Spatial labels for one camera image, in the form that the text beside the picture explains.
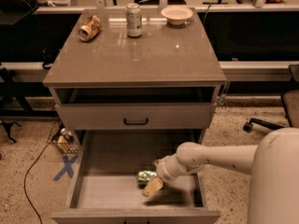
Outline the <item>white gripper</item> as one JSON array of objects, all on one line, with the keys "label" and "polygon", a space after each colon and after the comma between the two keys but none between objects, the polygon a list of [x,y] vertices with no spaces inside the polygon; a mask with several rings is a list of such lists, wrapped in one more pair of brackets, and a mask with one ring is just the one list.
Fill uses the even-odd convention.
[{"label": "white gripper", "polygon": [[156,167],[159,177],[153,177],[142,191],[142,195],[149,197],[164,186],[164,182],[171,182],[181,175],[187,173],[187,167],[178,161],[176,154],[156,159],[151,163]]}]

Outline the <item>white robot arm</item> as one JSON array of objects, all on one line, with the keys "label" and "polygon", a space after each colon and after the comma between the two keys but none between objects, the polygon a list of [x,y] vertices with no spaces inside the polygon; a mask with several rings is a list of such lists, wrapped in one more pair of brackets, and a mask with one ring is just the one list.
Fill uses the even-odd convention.
[{"label": "white robot arm", "polygon": [[282,128],[259,144],[206,147],[193,142],[154,162],[156,176],[143,190],[149,197],[181,175],[206,164],[251,176],[248,224],[299,224],[299,129]]}]

